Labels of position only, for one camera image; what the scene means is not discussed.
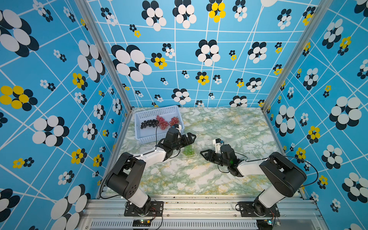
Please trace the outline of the red grape bunch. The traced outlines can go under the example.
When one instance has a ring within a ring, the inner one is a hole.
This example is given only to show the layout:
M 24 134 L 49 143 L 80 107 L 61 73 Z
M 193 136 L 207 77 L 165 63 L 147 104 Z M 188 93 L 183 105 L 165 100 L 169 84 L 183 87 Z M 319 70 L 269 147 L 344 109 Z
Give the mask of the red grape bunch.
M 180 124 L 179 117 L 173 117 L 173 118 L 171 118 L 169 124 L 170 124 L 170 126 L 179 125 Z
M 161 130 L 169 128 L 170 124 L 163 117 L 157 116 L 156 120 L 158 121 L 158 127 Z

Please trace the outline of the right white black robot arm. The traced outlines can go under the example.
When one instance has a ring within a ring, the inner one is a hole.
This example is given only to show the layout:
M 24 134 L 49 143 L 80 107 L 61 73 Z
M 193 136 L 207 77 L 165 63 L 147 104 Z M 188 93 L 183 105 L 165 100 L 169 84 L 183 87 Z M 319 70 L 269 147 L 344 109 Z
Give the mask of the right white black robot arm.
M 231 147 L 225 148 L 221 153 L 207 149 L 200 154 L 208 162 L 227 167 L 228 172 L 235 177 L 267 177 L 271 185 L 252 204 L 252 211 L 260 217 L 265 216 L 282 199 L 292 197 L 307 179 L 303 170 L 278 152 L 273 152 L 267 158 L 251 161 L 238 159 Z

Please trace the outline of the green grape bunch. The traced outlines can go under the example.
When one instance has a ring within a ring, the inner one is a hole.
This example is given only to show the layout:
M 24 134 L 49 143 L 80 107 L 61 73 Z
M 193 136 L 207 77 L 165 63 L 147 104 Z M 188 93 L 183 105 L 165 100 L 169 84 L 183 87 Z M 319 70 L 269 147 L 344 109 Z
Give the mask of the green grape bunch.
M 195 154 L 196 154 L 196 152 L 195 152 L 195 150 L 193 149 L 192 146 L 187 146 L 187 147 L 184 148 L 183 155 L 185 157 L 193 157 L 193 156 L 195 156 Z

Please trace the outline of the red grape bunch left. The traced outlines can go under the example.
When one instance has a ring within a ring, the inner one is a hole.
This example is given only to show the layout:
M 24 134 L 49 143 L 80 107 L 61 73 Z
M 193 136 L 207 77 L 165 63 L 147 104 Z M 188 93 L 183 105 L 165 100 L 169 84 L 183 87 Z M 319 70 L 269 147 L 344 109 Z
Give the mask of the red grape bunch left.
M 163 117 L 157 116 L 156 120 L 158 121 L 158 127 L 161 130 L 169 128 L 170 124 Z

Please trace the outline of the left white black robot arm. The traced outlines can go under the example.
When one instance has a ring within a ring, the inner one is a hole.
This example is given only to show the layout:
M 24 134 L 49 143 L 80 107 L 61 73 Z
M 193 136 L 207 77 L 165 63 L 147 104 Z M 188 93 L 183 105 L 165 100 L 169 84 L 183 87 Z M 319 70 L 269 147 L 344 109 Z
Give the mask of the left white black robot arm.
M 193 144 L 195 139 L 196 135 L 190 132 L 182 135 L 175 128 L 170 129 L 154 150 L 139 156 L 122 153 L 103 184 L 132 203 L 137 213 L 146 215 L 151 209 L 151 197 L 140 189 L 145 169 L 170 159 L 174 150 Z

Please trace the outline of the aluminium front rail frame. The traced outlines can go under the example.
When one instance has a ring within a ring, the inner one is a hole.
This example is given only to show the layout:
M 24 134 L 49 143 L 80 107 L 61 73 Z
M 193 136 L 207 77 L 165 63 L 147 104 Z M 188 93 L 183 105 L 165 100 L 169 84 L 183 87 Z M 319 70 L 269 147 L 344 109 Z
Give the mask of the aluminium front rail frame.
M 154 196 L 164 202 L 163 215 L 156 217 L 148 230 L 258 230 L 257 220 L 275 221 L 273 230 L 326 230 L 327 224 L 317 205 L 299 195 L 285 198 L 277 207 L 280 217 L 242 217 L 235 209 L 238 202 L 251 202 L 244 195 L 180 195 Z M 91 200 L 80 221 L 79 230 L 143 230 L 133 229 L 134 219 L 125 217 L 123 199 Z

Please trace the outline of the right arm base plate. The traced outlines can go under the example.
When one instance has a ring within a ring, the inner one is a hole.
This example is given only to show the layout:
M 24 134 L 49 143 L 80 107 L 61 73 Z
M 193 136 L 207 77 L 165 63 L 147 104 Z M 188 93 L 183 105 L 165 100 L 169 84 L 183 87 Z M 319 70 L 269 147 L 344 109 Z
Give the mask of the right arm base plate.
M 280 212 L 277 205 L 273 205 L 271 208 L 265 208 L 260 203 L 254 202 L 238 202 L 235 205 L 235 209 L 240 212 L 242 217 L 260 217 L 271 218 L 280 217 Z

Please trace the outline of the left green circuit board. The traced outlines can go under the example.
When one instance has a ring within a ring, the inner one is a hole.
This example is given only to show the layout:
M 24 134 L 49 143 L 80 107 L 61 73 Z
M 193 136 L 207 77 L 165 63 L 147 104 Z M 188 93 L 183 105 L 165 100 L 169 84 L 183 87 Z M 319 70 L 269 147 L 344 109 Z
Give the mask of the left green circuit board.
M 134 219 L 132 223 L 133 229 L 144 229 L 147 230 L 151 227 L 150 219 Z

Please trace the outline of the clear plastic clamshell container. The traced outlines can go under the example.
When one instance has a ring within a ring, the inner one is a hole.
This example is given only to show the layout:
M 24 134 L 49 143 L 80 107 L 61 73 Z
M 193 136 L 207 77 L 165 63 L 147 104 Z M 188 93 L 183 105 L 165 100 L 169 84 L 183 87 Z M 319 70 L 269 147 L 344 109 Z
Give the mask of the clear plastic clamshell container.
M 194 148 L 194 144 L 188 145 L 180 149 L 179 157 L 180 158 L 194 158 L 196 157 L 197 151 Z

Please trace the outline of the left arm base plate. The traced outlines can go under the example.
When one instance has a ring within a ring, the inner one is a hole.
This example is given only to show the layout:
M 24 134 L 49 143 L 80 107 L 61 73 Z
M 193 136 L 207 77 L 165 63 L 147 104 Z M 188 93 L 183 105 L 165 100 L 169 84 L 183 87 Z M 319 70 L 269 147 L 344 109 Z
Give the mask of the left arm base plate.
M 134 205 L 132 202 L 127 202 L 125 205 L 125 217 L 161 217 L 163 215 L 164 202 L 149 201 L 142 208 Z

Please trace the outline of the light blue perforated plastic basket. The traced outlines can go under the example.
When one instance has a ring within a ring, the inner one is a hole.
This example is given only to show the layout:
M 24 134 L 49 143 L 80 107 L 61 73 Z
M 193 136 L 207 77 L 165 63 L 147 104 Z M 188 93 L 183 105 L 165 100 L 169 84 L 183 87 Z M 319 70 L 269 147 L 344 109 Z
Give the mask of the light blue perforated plastic basket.
M 182 126 L 181 134 L 184 134 L 185 127 L 179 111 L 179 107 L 177 105 L 141 111 L 137 112 L 134 115 L 135 138 L 141 144 L 156 142 L 157 140 L 165 138 L 166 133 L 171 126 L 169 126 L 169 128 L 165 130 L 161 130 L 158 126 L 140 129 L 141 123 L 144 120 L 156 119 L 157 116 L 163 117 L 168 123 L 170 122 L 171 118 L 179 117 L 180 125 Z

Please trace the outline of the black grape bunch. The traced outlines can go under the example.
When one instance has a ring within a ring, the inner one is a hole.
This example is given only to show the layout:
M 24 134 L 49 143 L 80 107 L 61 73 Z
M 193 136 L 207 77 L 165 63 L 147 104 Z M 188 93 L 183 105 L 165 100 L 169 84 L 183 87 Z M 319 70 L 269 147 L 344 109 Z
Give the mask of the black grape bunch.
M 160 124 L 160 122 L 156 119 L 151 119 L 151 120 L 144 120 L 141 123 L 140 129 L 145 129 L 148 127 L 157 127 Z

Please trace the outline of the red grape bunch right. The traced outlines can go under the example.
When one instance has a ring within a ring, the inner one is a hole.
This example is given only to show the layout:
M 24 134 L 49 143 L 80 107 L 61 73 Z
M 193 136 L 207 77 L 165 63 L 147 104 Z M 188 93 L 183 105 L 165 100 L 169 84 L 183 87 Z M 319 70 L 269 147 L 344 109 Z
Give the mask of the red grape bunch right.
M 169 124 L 170 124 L 170 126 L 179 125 L 180 124 L 179 117 L 173 117 L 173 118 L 171 118 Z

